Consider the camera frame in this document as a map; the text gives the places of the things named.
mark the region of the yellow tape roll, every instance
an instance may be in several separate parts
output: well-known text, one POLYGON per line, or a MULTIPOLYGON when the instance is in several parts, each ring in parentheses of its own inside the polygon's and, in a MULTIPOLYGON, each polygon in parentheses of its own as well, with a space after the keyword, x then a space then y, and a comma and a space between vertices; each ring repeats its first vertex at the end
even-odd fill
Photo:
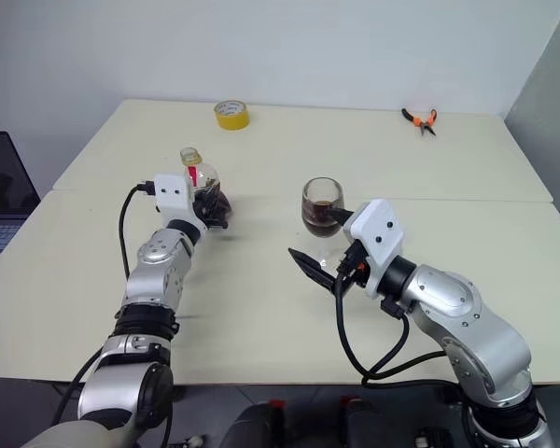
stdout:
POLYGON ((222 129, 236 131, 249 124, 249 113, 246 104, 242 101, 223 101, 214 107, 214 112, 216 112, 217 124, 222 129))

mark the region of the plastic bottle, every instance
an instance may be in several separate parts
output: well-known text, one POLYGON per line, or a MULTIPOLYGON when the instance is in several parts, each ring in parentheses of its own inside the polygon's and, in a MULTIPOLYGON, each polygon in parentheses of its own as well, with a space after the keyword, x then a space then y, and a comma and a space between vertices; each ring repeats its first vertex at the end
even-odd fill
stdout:
POLYGON ((228 227, 226 216, 231 212, 231 205, 220 189, 217 171, 212 165, 203 161, 199 151, 194 147, 181 149, 180 159, 187 167, 195 188, 193 208, 197 217, 203 220, 208 228, 226 229, 228 227))
POLYGON ((203 189, 210 189, 219 184, 217 171, 209 163, 205 163, 199 151, 194 147, 184 147, 180 150, 180 160, 187 167, 195 193, 203 189))

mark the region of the white wall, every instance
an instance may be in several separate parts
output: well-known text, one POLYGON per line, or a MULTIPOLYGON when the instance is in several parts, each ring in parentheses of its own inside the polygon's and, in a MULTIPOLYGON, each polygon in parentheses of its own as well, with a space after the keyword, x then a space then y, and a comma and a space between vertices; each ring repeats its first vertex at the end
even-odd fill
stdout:
POLYGON ((47 191, 124 97, 505 115, 560 0, 0 0, 0 129, 47 191))
POLYGON ((506 125, 560 211, 560 23, 506 125))

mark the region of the table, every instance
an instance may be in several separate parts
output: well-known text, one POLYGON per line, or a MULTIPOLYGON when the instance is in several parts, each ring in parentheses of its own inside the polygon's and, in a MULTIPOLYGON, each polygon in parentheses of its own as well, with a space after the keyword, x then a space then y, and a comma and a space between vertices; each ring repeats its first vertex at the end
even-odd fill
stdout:
MULTIPOLYGON (((0 257, 0 376, 70 381, 114 326, 124 276, 117 219, 122 197, 54 190, 0 257)), ((354 383, 338 341, 332 297, 287 253, 313 253, 294 196, 227 191, 227 231, 198 245, 178 315, 172 368, 178 384, 354 383)), ((355 208, 365 198, 347 196, 355 208)), ((395 200, 404 256, 464 274, 526 338, 537 383, 560 382, 560 216, 549 203, 395 200)), ((129 253, 160 226, 153 198, 127 216, 129 253)), ((332 251, 344 249, 342 236, 332 251)), ((352 290, 346 328, 370 365, 400 334, 379 302, 352 290)), ((415 326, 396 361, 437 349, 415 326)), ((395 380, 454 379, 434 359, 395 380)))
POLYGON ((295 198, 306 180, 328 175, 351 197, 552 200, 498 117, 440 113, 433 137, 398 111, 249 105, 251 123, 225 131, 213 108, 124 101, 54 188, 128 190, 180 173, 180 149, 194 146, 235 195, 295 198))

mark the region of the pliers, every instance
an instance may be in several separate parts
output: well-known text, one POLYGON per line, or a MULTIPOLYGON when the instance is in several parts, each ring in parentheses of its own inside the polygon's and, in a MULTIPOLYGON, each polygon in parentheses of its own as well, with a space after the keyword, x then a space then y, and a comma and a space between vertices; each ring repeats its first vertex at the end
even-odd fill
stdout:
POLYGON ((431 109, 430 116, 426 121, 423 121, 418 117, 414 117, 404 107, 402 108, 402 110, 400 110, 400 112, 402 112, 402 116, 404 118, 406 118, 408 121, 412 122, 413 125, 415 125, 418 128, 421 128, 421 135, 423 135, 423 132, 425 130, 427 130, 432 135, 436 134, 436 133, 433 132, 433 129, 431 128, 431 126, 433 125, 433 122, 438 117, 438 111, 436 109, 431 109))

